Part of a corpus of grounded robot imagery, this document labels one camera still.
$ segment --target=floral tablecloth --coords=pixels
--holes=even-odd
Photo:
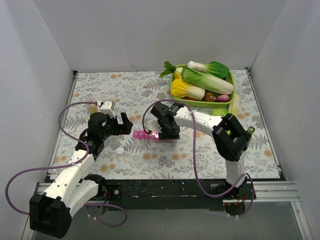
[[[133,130],[142,130],[142,115],[157,100],[170,98],[170,77],[160,79],[159,71],[90,72],[79,73],[71,102],[87,100],[115,101],[115,113],[126,112],[133,122],[130,135],[111,136],[105,149],[86,174],[99,174],[106,179],[194,179],[192,165],[193,130],[182,127],[180,140],[161,142],[132,138]],[[246,129],[254,126],[249,149],[246,151],[245,171],[253,178],[278,178],[278,170],[266,134],[257,102],[245,70],[232,70],[236,92],[241,103],[238,119]],[[209,113],[209,108],[196,108]],[[74,136],[87,128],[90,113],[86,105],[69,109],[66,130]],[[149,113],[146,120],[154,119]],[[213,139],[197,132],[197,170],[200,178],[226,178],[225,160],[218,154]],[[77,142],[62,135],[55,161],[51,165],[64,165],[71,158]],[[124,148],[118,155],[116,149]],[[61,170],[55,169],[54,180]]]

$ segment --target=white wall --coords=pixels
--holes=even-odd
[[[72,71],[32,0],[0,0],[0,239],[21,238],[27,216],[7,204],[5,186],[15,173],[48,166]],[[29,211],[46,172],[16,178],[10,196]]]
[[[285,0],[35,0],[71,69],[252,66]]]
[[[281,168],[296,182],[313,238],[320,239],[320,2],[287,0],[252,78]]]

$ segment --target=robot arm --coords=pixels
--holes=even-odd
[[[104,149],[105,139],[111,135],[130,134],[133,124],[123,112],[123,124],[118,123],[113,112],[113,101],[98,102],[97,105],[100,106],[100,112],[90,115],[88,128],[79,138],[89,147],[87,157],[65,168],[42,194],[35,193],[31,197],[29,217],[32,230],[62,238],[67,233],[75,213],[102,191],[105,179],[99,175],[89,174],[78,187],[76,186]],[[69,164],[79,161],[86,153],[86,146],[79,142]]]
[[[115,116],[114,102],[97,102],[100,112],[90,115],[88,128],[79,139],[89,147],[85,159],[65,168],[57,179],[42,193],[34,194],[29,202],[30,228],[35,231],[62,238],[71,225],[72,217],[91,198],[100,195],[106,188],[107,181],[99,175],[89,174],[81,181],[86,170],[96,161],[104,149],[104,141],[111,135],[128,135],[133,124],[125,113],[121,113],[123,124],[119,124]],[[195,126],[188,109],[180,103],[168,107],[157,103],[151,110],[157,118],[160,129],[159,139],[179,139],[180,127],[188,127],[206,133],[214,138],[220,155],[226,161],[226,187],[233,185],[244,173],[244,152],[251,140],[254,129],[244,130],[237,118],[227,114],[222,119],[200,112],[194,112]],[[86,146],[78,143],[69,163],[78,162],[85,156]],[[243,177],[231,192],[233,196],[241,194],[246,184]]]
[[[159,102],[153,106],[151,113],[158,119],[160,140],[179,139],[180,127],[194,129],[191,113],[180,103],[174,103],[169,107]],[[214,139],[217,151],[225,159],[226,187],[229,188],[245,173],[245,151],[251,141],[254,128],[244,130],[237,118],[229,113],[225,117],[196,111],[193,114],[196,129]],[[245,183],[246,177],[243,176],[231,194],[237,197]]]

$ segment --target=pink object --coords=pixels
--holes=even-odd
[[[159,139],[159,133],[152,131],[150,134],[146,134],[144,131],[133,131],[133,138],[134,139],[151,139],[151,140],[157,140]]]
[[[216,102],[226,103],[230,101],[230,97],[228,95],[220,95],[215,99]]]

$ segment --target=green bowl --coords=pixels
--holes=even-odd
[[[182,64],[182,65],[178,65],[176,66],[177,68],[183,68],[187,65]],[[174,73],[172,73],[171,76],[171,82],[170,82],[170,89],[171,89],[171,84],[172,82],[175,80],[175,76]],[[229,71],[229,74],[227,76],[227,81],[229,83],[231,83],[234,87],[233,92],[229,95],[230,97],[230,101],[227,102],[207,102],[207,101],[193,101],[193,100],[186,100],[186,99],[182,99],[182,98],[177,98],[175,96],[172,96],[174,99],[179,100],[181,102],[184,102],[186,104],[188,104],[191,107],[199,107],[199,108],[209,108],[209,109],[218,109],[218,108],[224,108],[225,106],[227,106],[228,104],[232,103],[232,101],[235,99],[235,95],[236,95],[236,87],[235,87],[235,80],[234,80],[234,76],[232,75],[231,71]]]

